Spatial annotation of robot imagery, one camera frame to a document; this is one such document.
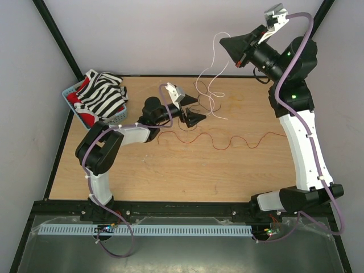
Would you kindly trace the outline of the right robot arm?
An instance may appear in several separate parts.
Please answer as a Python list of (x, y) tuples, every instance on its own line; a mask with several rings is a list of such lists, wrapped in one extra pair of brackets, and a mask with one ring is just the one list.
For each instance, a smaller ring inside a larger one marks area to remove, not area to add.
[(318, 142), (314, 103), (305, 82), (317, 65), (317, 45), (310, 34), (294, 38), (283, 53), (267, 42), (268, 29), (259, 26), (246, 35), (222, 38), (220, 45), (240, 68), (252, 63), (274, 84), (268, 99), (288, 139), (296, 184), (251, 197), (249, 216), (261, 221), (273, 210), (297, 213), (325, 205), (344, 194), (326, 168)]

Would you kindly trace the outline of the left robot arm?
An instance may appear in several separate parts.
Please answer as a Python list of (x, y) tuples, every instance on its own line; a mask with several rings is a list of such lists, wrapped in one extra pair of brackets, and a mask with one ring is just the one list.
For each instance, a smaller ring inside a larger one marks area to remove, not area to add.
[(109, 203), (113, 198), (109, 170), (121, 146), (154, 140), (162, 127), (170, 127), (168, 123), (174, 118), (178, 118), (188, 128), (206, 119), (205, 115), (195, 113), (188, 107), (181, 108), (197, 102), (196, 98), (187, 95), (182, 101), (165, 106), (157, 97), (149, 97), (136, 123), (109, 126), (98, 121), (83, 138), (75, 155), (86, 173), (89, 198), (95, 203), (93, 213), (100, 220), (110, 219), (114, 212), (114, 207)]

